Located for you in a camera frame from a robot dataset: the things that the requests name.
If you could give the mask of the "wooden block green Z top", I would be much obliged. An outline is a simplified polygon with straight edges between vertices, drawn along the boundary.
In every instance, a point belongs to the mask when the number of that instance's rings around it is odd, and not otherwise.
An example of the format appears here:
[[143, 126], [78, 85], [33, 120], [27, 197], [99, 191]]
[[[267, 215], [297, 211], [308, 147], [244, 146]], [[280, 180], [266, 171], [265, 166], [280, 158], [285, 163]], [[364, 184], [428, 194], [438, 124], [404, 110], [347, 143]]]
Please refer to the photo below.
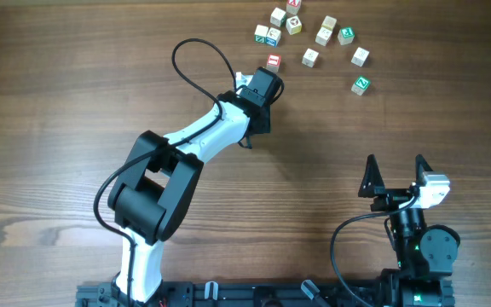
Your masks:
[[359, 76], [357, 80], [353, 83], [351, 91], [356, 93], [358, 96], [362, 96], [370, 86], [371, 81], [368, 78]]

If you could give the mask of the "wooden block number 4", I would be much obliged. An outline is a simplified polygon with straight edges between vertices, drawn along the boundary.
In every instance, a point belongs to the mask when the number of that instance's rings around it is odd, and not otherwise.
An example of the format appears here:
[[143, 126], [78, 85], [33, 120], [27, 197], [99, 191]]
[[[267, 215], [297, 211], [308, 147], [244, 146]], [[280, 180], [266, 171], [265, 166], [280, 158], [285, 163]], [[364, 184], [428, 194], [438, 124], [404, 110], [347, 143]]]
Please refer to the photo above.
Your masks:
[[303, 55], [302, 63], [307, 66], [313, 68], [315, 63], [319, 57], [319, 53], [313, 49], [307, 49]]

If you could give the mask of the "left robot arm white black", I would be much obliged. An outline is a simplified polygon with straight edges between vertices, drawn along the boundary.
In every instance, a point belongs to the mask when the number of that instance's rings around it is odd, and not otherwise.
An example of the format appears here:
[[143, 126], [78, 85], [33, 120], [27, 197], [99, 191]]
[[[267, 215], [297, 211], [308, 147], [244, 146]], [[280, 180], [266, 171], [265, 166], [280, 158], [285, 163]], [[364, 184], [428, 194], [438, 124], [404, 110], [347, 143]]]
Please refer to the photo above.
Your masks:
[[123, 306], [150, 303], [162, 285], [165, 242], [185, 218], [204, 165], [226, 147], [270, 131], [270, 107], [284, 89], [260, 67], [234, 80], [212, 109], [189, 126], [160, 136], [140, 134], [107, 200], [125, 235], [112, 296]]

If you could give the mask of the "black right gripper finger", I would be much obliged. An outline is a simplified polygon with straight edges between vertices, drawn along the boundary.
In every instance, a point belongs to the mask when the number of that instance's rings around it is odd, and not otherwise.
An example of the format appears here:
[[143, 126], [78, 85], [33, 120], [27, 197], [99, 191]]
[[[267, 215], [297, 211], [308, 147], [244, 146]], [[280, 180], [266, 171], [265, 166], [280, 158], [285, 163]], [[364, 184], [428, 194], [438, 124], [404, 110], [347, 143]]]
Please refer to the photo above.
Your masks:
[[415, 183], [418, 186], [424, 186], [433, 175], [433, 170], [422, 154], [415, 157], [415, 174]]
[[367, 157], [364, 177], [361, 180], [358, 196], [375, 198], [385, 195], [385, 185], [374, 154]]

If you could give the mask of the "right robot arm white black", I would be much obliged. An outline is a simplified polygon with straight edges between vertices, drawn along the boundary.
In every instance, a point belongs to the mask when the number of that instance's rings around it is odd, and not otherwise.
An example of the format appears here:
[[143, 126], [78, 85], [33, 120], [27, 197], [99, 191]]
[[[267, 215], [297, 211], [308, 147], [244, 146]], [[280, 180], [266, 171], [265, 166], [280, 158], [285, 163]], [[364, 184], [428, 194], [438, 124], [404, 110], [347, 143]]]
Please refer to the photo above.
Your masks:
[[433, 171], [422, 155], [415, 158], [415, 181], [408, 188], [386, 188], [374, 155], [367, 157], [358, 195], [371, 198], [371, 212], [386, 217], [384, 227], [398, 262], [377, 278], [376, 306], [454, 306], [453, 263], [460, 237], [444, 225], [429, 226], [425, 211], [438, 206], [450, 180]]

